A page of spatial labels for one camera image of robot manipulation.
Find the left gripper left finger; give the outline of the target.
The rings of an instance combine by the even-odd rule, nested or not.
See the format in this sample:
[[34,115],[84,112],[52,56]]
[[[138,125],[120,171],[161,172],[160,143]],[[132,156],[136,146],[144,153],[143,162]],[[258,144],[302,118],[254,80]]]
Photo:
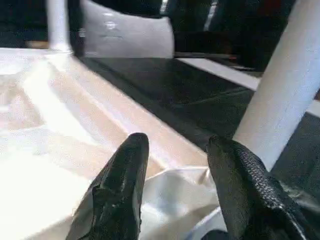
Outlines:
[[148,158],[147,135],[130,134],[88,187],[66,239],[137,240]]

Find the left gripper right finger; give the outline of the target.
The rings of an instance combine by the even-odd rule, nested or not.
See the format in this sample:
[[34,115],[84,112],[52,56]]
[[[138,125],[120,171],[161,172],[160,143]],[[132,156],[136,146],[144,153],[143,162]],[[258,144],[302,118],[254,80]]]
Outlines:
[[320,203],[279,181],[247,147],[210,137],[207,161],[233,240],[318,240]]

